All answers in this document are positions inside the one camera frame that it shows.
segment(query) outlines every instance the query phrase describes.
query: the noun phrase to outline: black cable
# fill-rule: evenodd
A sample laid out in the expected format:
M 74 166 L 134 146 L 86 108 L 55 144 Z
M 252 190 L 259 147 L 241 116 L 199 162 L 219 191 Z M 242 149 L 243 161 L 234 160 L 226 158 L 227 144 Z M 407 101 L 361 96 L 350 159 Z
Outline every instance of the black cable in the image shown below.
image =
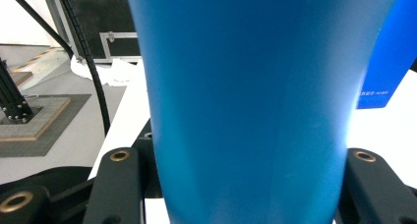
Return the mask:
M 86 37 L 84 36 L 83 30 L 81 29 L 80 23 L 76 15 L 74 14 L 73 8 L 69 0 L 61 0 L 64 8 L 67 12 L 68 17 L 70 18 L 71 24 L 73 25 L 74 31 L 76 32 L 77 39 L 79 40 L 82 51 L 89 66 L 89 72 L 91 73 L 92 81 L 95 86 L 95 91 L 97 92 L 98 103 L 100 105 L 101 116 L 104 125 L 104 134 L 107 135 L 108 130 L 110 129 L 110 118 L 108 116 L 107 104 L 105 101 L 104 91 L 101 85 L 100 78 L 98 76 L 97 69 L 95 67 L 94 61 L 92 60 L 91 53 L 89 51 L 89 44 L 87 43 Z
M 65 51 L 67 51 L 68 56 L 71 58 L 73 58 L 74 52 L 71 49 L 71 47 L 67 44 L 67 42 L 61 38 L 61 36 L 56 33 L 56 31 L 25 1 L 25 0 L 16 0 L 16 2 L 18 2 L 22 8 L 24 8 L 28 14 L 31 15 L 32 18 L 34 18 L 38 24 L 40 24 L 44 30 L 46 30 L 46 32 L 48 32 L 52 38 L 54 38 L 56 40 L 56 42 L 58 42 L 62 48 L 65 49 Z

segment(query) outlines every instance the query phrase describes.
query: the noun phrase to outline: white wall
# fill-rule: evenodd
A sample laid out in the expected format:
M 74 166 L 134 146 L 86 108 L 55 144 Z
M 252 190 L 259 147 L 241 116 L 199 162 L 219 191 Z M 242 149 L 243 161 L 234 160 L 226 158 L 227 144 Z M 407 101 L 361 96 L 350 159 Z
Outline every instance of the white wall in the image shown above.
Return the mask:
M 26 0 L 55 28 L 45 0 Z M 15 1 L 0 0 L 0 44 L 59 46 Z

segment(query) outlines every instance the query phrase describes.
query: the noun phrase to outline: blue box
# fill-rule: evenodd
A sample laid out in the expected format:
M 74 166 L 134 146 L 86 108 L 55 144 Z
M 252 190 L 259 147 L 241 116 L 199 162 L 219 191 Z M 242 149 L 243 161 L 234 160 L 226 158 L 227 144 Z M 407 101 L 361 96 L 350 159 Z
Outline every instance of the blue box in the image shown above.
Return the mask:
M 358 109 L 386 107 L 417 57 L 417 0 L 397 0 L 381 30 Z

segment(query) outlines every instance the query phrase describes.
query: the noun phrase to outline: gray mat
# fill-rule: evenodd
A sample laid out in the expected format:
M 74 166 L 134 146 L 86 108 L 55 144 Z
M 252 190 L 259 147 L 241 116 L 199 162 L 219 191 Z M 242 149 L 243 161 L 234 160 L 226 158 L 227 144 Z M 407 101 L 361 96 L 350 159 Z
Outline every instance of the gray mat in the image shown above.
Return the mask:
M 70 97 L 71 102 L 36 141 L 0 142 L 0 157 L 45 156 L 74 117 L 83 108 L 90 94 L 40 95 L 39 97 Z

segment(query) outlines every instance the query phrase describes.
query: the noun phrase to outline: blue object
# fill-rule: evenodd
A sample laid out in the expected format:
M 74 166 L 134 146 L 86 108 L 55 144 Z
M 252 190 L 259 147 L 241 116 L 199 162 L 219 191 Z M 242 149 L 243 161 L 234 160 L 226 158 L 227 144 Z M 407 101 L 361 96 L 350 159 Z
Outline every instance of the blue object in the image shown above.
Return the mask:
M 417 0 L 397 0 L 377 39 L 359 109 L 386 107 L 417 58 Z
M 129 0 L 171 223 L 331 223 L 394 0 Z

